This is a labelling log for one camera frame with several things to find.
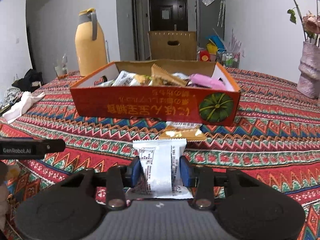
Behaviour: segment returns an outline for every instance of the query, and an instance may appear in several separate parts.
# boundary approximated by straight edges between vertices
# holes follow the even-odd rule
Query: pumpkin image
[[[214,93],[205,97],[199,105],[199,114],[207,122],[222,122],[231,115],[233,99],[224,93]]]

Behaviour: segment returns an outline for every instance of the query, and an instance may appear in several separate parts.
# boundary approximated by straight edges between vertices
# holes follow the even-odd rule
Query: gray handle
[[[92,40],[95,41],[98,35],[98,21],[96,12],[91,13],[91,21],[92,21]]]

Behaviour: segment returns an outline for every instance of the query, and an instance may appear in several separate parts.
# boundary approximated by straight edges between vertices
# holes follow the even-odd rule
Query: patterned tablecloth
[[[296,84],[269,75],[228,70],[242,87],[234,125],[203,125],[208,139],[188,143],[186,157],[192,163],[212,166],[216,171],[241,168],[247,174],[298,201],[306,213],[299,239],[320,237],[320,110],[316,101],[296,89]],[[19,161],[20,177],[8,182],[12,211],[6,234],[20,239],[14,230],[15,208],[73,172],[87,167],[106,171],[129,164],[134,157],[132,140],[154,139],[165,123],[154,119],[112,119],[79,116],[69,86],[79,80],[74,73],[54,80],[35,92],[43,100],[0,131],[5,137],[62,138],[64,152],[47,154],[41,161]],[[223,196],[223,189],[215,188]],[[99,189],[97,200],[103,201]]]

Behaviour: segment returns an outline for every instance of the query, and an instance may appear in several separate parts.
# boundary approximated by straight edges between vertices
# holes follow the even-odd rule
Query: refrigerator
[[[217,27],[219,20],[221,0],[214,0],[210,5],[206,6],[202,0],[196,0],[196,15],[197,15],[197,44],[201,48],[206,48],[208,40],[206,37],[216,35],[213,28],[224,40],[224,23],[221,27]]]

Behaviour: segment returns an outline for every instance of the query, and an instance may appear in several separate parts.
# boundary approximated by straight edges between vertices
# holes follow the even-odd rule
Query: red box
[[[102,76],[116,79],[122,70],[151,75],[154,63],[169,73],[199,73],[220,79],[227,91],[175,86],[94,86]],[[81,116],[149,117],[224,126],[232,125],[240,99],[240,87],[219,63],[177,60],[111,62],[82,78],[70,91]]]

